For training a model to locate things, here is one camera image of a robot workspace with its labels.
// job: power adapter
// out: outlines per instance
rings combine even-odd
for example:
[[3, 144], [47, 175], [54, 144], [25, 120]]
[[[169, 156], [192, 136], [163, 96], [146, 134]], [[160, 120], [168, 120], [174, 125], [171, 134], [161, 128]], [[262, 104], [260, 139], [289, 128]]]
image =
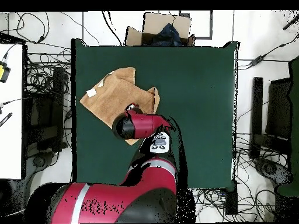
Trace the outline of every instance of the power adapter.
[[65, 115], [65, 120], [68, 120], [72, 117], [72, 110], [68, 111], [67, 114]]
[[10, 71], [11, 69], [7, 67], [7, 64], [0, 61], [0, 82], [5, 83], [7, 81]]
[[44, 40], [44, 36], [40, 36], [40, 39], [37, 41], [37, 43], [41, 43]]

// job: cardboard box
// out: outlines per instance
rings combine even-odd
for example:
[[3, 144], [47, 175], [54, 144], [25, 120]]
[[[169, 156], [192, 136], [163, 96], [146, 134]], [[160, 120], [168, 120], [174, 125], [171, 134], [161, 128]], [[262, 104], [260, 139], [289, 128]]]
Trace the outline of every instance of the cardboard box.
[[143, 41], [150, 41], [168, 23], [173, 24], [178, 31], [184, 46], [194, 46], [195, 35], [189, 36], [191, 18], [160, 13], [144, 13], [142, 32], [132, 27], [127, 27], [126, 46], [141, 46]]

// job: cloth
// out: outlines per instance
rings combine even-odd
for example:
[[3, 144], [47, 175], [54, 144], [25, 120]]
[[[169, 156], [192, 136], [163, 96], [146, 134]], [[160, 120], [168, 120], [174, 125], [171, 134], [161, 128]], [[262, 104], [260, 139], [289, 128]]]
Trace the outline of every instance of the cloth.
[[170, 23], [168, 23], [160, 33], [155, 35], [152, 40], [144, 44], [144, 46], [175, 46], [175, 47], [182, 47], [183, 44], [180, 40], [180, 34], [174, 26], [172, 26]]
[[[115, 118], [131, 103], [144, 114], [155, 114], [159, 105], [155, 87], [144, 91], [135, 85], [135, 68], [120, 68], [107, 74], [80, 100], [80, 103], [112, 129]], [[137, 139], [126, 140], [130, 145]]]

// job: white desk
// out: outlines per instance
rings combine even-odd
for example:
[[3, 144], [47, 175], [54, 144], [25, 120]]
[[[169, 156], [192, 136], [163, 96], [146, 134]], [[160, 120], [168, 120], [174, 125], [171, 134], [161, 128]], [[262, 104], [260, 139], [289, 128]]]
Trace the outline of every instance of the white desk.
[[[0, 60], [11, 47], [0, 44]], [[22, 45], [12, 47], [7, 56], [11, 69], [6, 83], [0, 82], [0, 103], [22, 98]], [[2, 121], [9, 113], [12, 117], [0, 127], [0, 179], [21, 179], [22, 157], [22, 100], [5, 105], [0, 114]]]

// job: brown towel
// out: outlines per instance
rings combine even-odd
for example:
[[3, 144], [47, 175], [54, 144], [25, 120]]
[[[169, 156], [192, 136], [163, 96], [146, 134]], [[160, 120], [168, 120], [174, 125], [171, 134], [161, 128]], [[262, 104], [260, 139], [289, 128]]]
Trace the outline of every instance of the brown towel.
[[[86, 94], [80, 103], [110, 128], [114, 119], [131, 103], [139, 105], [145, 114], [155, 114], [159, 105], [159, 94], [155, 87], [144, 91], [135, 86], [135, 68], [120, 68], [106, 75], [93, 89], [96, 95]], [[130, 139], [130, 145], [138, 140]]]

